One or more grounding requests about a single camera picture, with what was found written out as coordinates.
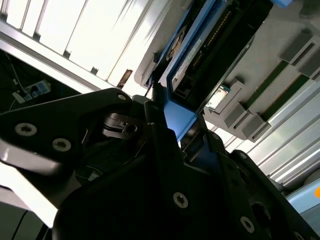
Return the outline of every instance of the white panel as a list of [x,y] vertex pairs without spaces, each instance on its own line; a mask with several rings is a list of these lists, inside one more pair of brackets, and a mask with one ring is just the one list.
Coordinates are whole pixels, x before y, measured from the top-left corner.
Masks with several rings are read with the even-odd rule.
[[31,0],[22,31],[33,36],[45,0]]
[[85,0],[48,1],[39,29],[40,42],[63,54],[84,3]]
[[19,29],[25,15],[27,3],[28,0],[10,0],[6,22]]

